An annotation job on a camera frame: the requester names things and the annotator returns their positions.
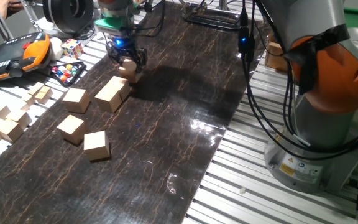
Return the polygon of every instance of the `rubik's cube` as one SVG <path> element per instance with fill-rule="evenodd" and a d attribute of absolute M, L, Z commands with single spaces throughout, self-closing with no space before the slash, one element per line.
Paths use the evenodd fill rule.
<path fill-rule="evenodd" d="M 62 48 L 67 57 L 75 59 L 78 59 L 78 57 L 84 53 L 81 42 L 74 39 L 68 39 L 68 41 L 62 45 Z"/>

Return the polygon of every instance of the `wood block stack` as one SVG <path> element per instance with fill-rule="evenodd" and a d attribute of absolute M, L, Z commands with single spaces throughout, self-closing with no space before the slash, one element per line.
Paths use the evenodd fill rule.
<path fill-rule="evenodd" d="M 137 83 L 139 81 L 141 74 L 136 74 L 137 65 L 131 59 L 125 59 L 122 65 L 118 68 L 118 72 L 121 74 L 122 78 L 125 78 L 130 83 Z"/>
<path fill-rule="evenodd" d="M 125 100 L 131 91 L 129 81 L 125 78 L 112 77 L 95 96 L 101 110 L 114 113 L 119 105 Z"/>
<path fill-rule="evenodd" d="M 21 105 L 20 109 L 28 110 L 29 106 L 35 103 L 35 100 L 37 100 L 38 103 L 46 104 L 52 94 L 53 92 L 50 87 L 38 82 L 22 97 L 22 100 L 26 102 L 27 105 Z"/>
<path fill-rule="evenodd" d="M 5 139 L 14 143 L 30 123 L 31 118 L 27 112 L 10 111 L 7 106 L 0 106 L 0 140 Z"/>
<path fill-rule="evenodd" d="M 38 103 L 46 104 L 49 98 L 52 96 L 52 90 L 50 87 L 44 86 L 36 94 L 35 99 Z"/>
<path fill-rule="evenodd" d="M 6 119 L 18 123 L 23 130 L 25 130 L 32 121 L 30 116 L 24 110 L 12 111 L 6 116 Z"/>

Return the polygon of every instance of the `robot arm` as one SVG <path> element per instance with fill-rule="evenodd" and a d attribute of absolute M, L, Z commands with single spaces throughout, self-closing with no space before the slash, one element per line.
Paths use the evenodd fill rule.
<path fill-rule="evenodd" d="M 351 126 L 358 110 L 358 28 L 346 27 L 342 0 L 254 2 L 268 18 L 288 62 L 283 131 L 274 128 L 263 115 L 247 84 L 251 109 L 271 138 L 264 155 L 267 169 L 277 180 L 295 190 L 339 191 L 358 165 L 358 128 Z M 247 25 L 243 24 L 242 30 L 247 34 Z M 244 54 L 253 51 L 252 44 L 246 43 L 249 39 L 240 32 L 239 49 L 243 50 L 247 79 L 252 57 L 246 60 Z M 295 89 L 293 75 L 300 89 L 294 106 L 291 102 Z M 285 115 L 287 98 L 288 117 Z M 257 112 L 278 137 L 268 132 Z M 296 161 L 293 168 L 287 166 L 293 161 Z M 308 180 L 313 181 L 300 178 L 303 174 L 297 173 L 297 165 L 317 167 L 317 173 L 307 174 Z"/>
<path fill-rule="evenodd" d="M 95 21 L 101 32 L 107 34 L 106 50 L 110 59 L 122 65 L 130 58 L 141 72 L 147 62 L 147 51 L 137 46 L 137 28 L 134 24 L 134 3 L 132 0 L 99 0 L 103 15 Z"/>

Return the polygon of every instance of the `colorful ball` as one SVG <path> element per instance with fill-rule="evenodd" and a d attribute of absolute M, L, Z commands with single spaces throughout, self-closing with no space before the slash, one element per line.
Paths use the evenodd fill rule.
<path fill-rule="evenodd" d="M 53 72 L 53 74 L 56 74 L 58 71 L 56 66 L 52 67 L 50 70 Z"/>
<path fill-rule="evenodd" d="M 73 79 L 73 77 L 67 78 L 66 81 L 65 81 L 65 83 L 69 83 L 72 79 Z"/>

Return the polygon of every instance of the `orange controller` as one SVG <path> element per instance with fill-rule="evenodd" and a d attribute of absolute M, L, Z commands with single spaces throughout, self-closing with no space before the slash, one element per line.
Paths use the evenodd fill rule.
<path fill-rule="evenodd" d="M 0 81 L 21 77 L 23 72 L 45 68 L 49 63 L 49 36 L 41 32 L 24 35 L 0 45 Z"/>

